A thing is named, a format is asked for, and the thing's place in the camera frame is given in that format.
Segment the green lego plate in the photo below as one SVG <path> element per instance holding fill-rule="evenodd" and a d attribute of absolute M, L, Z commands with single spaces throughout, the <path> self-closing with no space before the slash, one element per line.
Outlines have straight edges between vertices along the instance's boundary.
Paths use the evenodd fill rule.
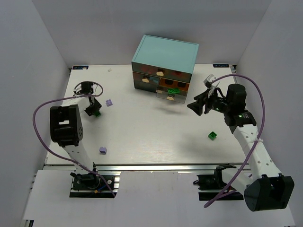
<path fill-rule="evenodd" d="M 94 115 L 95 115 L 96 117 L 99 117 L 99 116 L 101 116 L 101 113 L 100 113 L 99 111 L 95 111 L 95 112 L 94 112 Z"/>

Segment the small clear drawer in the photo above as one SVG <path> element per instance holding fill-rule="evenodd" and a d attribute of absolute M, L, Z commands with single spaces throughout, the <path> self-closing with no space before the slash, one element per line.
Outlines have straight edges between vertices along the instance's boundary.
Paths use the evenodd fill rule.
<path fill-rule="evenodd" d="M 175 80 L 164 79 L 160 81 L 156 93 L 158 98 L 185 103 L 189 84 Z"/>
<path fill-rule="evenodd" d="M 134 79 L 134 81 L 139 81 L 139 82 L 143 82 L 146 84 L 152 84 L 152 85 L 159 85 L 159 83 L 160 83 L 159 77 L 141 74 L 138 72 L 133 72 L 133 79 Z"/>

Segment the long green lego brick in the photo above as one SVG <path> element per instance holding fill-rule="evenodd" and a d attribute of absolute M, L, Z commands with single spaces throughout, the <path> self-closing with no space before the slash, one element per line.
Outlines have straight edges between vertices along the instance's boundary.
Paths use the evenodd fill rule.
<path fill-rule="evenodd" d="M 178 88 L 168 88 L 167 93 L 168 94 L 179 94 L 180 90 Z"/>

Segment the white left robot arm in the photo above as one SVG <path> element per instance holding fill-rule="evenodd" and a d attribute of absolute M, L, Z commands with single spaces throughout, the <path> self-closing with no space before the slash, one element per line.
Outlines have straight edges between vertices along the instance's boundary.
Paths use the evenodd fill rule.
<path fill-rule="evenodd" d="M 84 129 L 81 114 L 100 117 L 101 103 L 96 99 L 103 94 L 103 87 L 93 81 L 83 81 L 74 88 L 72 97 L 60 106 L 50 108 L 50 135 L 69 155 L 76 167 L 77 175 L 96 172 L 93 161 L 88 156 L 82 143 Z"/>

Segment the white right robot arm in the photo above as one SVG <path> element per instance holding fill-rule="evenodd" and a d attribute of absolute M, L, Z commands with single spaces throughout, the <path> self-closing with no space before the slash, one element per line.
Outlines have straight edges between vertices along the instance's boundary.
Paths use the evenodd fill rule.
<path fill-rule="evenodd" d="M 201 190 L 221 189 L 224 196 L 230 189 L 239 192 L 251 211 L 281 210 L 288 205 L 294 181 L 284 176 L 273 163 L 252 113 L 246 109 L 246 89 L 239 84 L 228 86 L 223 96 L 220 88 L 206 84 L 207 90 L 194 98 L 188 108 L 197 115 L 214 110 L 224 114 L 224 121 L 240 144 L 250 166 L 248 177 L 232 164 L 218 165 L 213 175 L 201 176 Z"/>

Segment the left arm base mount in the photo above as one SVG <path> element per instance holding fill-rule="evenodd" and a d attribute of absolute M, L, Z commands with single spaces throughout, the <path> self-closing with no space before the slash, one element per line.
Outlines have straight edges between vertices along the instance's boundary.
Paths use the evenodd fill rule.
<path fill-rule="evenodd" d="M 91 173 L 84 175 L 71 173 L 71 176 L 70 198 L 113 199 L 114 195 L 107 184 L 113 193 L 117 194 L 118 176 L 103 175 L 104 180 Z"/>

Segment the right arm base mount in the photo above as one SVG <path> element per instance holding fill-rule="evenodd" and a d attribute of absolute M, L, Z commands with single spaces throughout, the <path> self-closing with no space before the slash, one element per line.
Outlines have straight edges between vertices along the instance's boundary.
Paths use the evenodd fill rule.
<path fill-rule="evenodd" d="M 222 171 L 229 168 L 235 169 L 236 166 L 231 164 L 218 165 L 214 170 L 214 173 L 211 175 L 197 175 L 198 179 L 193 182 L 193 185 L 198 186 L 198 189 L 200 190 L 200 192 L 198 193 L 200 201 L 209 201 L 213 199 L 218 194 L 216 190 L 220 191 L 225 187 L 226 183 L 222 181 Z M 229 186 L 229 188 L 225 190 L 223 194 L 227 194 L 227 193 L 230 194 L 224 197 L 220 197 L 218 200 L 219 201 L 244 200 L 243 196 L 239 192 L 231 193 L 233 190 L 234 188 Z"/>

